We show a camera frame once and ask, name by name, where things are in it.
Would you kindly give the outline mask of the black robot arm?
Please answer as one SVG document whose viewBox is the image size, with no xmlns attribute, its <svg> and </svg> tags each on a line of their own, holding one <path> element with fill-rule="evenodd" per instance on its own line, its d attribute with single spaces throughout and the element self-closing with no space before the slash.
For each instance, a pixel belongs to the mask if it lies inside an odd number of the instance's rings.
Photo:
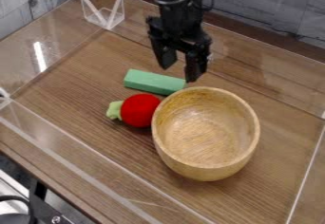
<svg viewBox="0 0 325 224">
<path fill-rule="evenodd" d="M 186 55 L 186 81 L 192 83 L 207 71 L 212 38 L 202 28 L 203 14 L 214 0 L 155 0 L 160 15 L 148 16 L 148 38 L 158 63 L 168 69 L 178 61 L 176 52 Z"/>
</svg>

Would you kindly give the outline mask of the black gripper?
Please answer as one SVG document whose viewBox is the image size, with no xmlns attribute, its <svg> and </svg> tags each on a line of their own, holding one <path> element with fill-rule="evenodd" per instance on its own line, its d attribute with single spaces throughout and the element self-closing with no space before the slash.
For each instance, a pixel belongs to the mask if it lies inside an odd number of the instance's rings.
<svg viewBox="0 0 325 224">
<path fill-rule="evenodd" d="M 158 0 L 159 16 L 148 16 L 148 36 L 162 69 L 176 62 L 176 50 L 186 53 L 186 81 L 194 83 L 207 71 L 210 35 L 202 29 L 202 0 Z"/>
</svg>

